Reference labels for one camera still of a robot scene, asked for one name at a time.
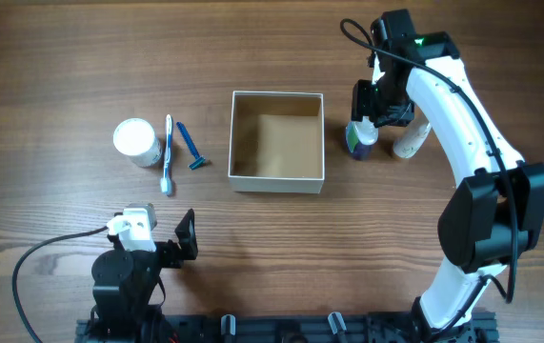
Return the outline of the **white floral lotion tube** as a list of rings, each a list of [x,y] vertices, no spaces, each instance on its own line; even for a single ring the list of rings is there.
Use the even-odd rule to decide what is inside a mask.
[[[413,157],[427,139],[431,123],[426,116],[419,116],[407,127],[402,136],[393,143],[393,154],[401,159]]]

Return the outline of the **dark mouthwash spray bottle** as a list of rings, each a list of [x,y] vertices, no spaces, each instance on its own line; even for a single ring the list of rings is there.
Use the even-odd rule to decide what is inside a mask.
[[[361,121],[351,121],[345,129],[345,141],[351,157],[355,160],[366,159],[377,142],[378,128],[367,116]]]

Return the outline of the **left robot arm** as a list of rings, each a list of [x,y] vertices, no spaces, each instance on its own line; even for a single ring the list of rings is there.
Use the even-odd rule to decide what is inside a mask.
[[[189,209],[174,233],[178,240],[155,242],[156,226],[151,204],[135,204],[116,214],[108,223],[113,249],[101,254],[91,267],[94,280],[89,332],[106,342],[173,342],[172,328],[152,305],[155,288],[164,290],[160,273],[180,269],[198,255],[194,210]]]

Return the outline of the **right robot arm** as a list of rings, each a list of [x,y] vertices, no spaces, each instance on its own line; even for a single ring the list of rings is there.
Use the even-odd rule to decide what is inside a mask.
[[[404,129],[393,143],[397,157],[413,157],[434,133],[453,171],[455,191],[437,223],[444,258],[413,302],[405,335],[464,336],[489,286],[514,299],[518,258],[534,249],[544,221],[544,164],[527,163],[497,129],[448,33],[418,33],[407,10],[387,11],[368,28],[346,18],[340,29],[370,52],[373,71],[353,87],[345,129],[352,157],[365,158],[379,129],[397,126]]]

